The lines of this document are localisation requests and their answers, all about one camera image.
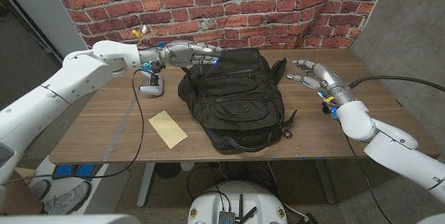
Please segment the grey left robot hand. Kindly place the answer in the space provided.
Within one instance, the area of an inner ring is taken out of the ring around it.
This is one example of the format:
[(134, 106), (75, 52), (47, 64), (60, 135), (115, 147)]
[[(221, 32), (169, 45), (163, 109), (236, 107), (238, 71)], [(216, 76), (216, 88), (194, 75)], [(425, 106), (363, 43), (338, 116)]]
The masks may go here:
[(179, 68), (216, 64), (223, 49), (202, 42), (176, 40), (168, 44), (160, 42), (155, 47), (138, 51), (142, 70), (159, 73), (167, 64)]

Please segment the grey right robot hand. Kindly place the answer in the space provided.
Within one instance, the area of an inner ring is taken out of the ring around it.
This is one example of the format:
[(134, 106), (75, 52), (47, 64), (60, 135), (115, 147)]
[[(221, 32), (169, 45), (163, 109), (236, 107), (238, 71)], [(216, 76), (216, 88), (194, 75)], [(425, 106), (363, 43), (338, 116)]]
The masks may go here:
[(355, 101), (355, 96), (347, 88), (345, 83), (328, 67), (308, 60), (294, 60), (293, 64), (300, 67), (301, 74), (288, 74), (288, 79), (302, 83), (309, 89), (323, 89), (329, 96), (333, 97), (333, 102), (343, 105)]

